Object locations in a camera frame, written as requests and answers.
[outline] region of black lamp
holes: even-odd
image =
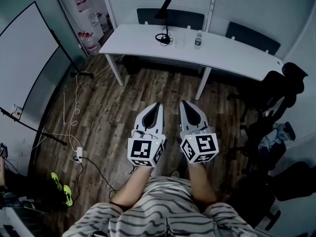
[[[156,40],[158,40],[159,42],[161,42],[163,44],[171,44],[170,43],[170,37],[169,37],[169,34],[168,34],[168,12],[167,12],[167,8],[168,8],[170,3],[171,3],[171,0],[164,1],[161,9],[155,15],[156,19],[166,19],[166,30],[167,30],[167,33],[166,34],[157,34],[155,36]]]

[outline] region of white cube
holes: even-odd
[[[127,158],[135,166],[155,167],[163,151],[161,139],[128,139]]]
[[[180,145],[189,163],[212,160],[219,152],[215,133],[188,134]]]

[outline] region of table top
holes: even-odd
[[[199,50],[194,47],[197,31],[169,27],[172,44],[162,46],[155,35],[164,26],[121,24],[100,49],[105,54],[126,54],[174,59],[223,69],[256,80],[269,71],[282,73],[280,59],[247,44],[220,35],[202,32]],[[182,48],[176,48],[177,37],[185,36]]]

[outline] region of person's foot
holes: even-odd
[[[179,173],[178,171],[174,171],[174,172],[171,174],[171,177],[179,178],[179,177],[180,177],[180,173]]]
[[[71,192],[71,189],[68,185],[64,185],[64,193],[66,195],[66,202],[65,204],[70,207],[73,205],[73,199],[71,197],[72,195],[72,192]]]
[[[55,172],[51,172],[50,176],[51,176],[51,179],[55,182],[55,184],[57,186],[57,190],[62,191],[63,187],[59,182],[59,178],[58,178],[57,174]]]

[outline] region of yellow shoe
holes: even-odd
[[[68,185],[64,185],[64,193],[65,193],[66,199],[67,199],[65,204],[68,207],[72,206],[73,205],[73,199],[71,197],[72,192],[71,192],[71,189]]]
[[[57,190],[58,191],[62,191],[63,190],[63,187],[61,186],[61,184],[59,183],[59,179],[58,179],[58,176],[55,172],[51,172],[51,179],[54,180],[55,184],[57,185]]]

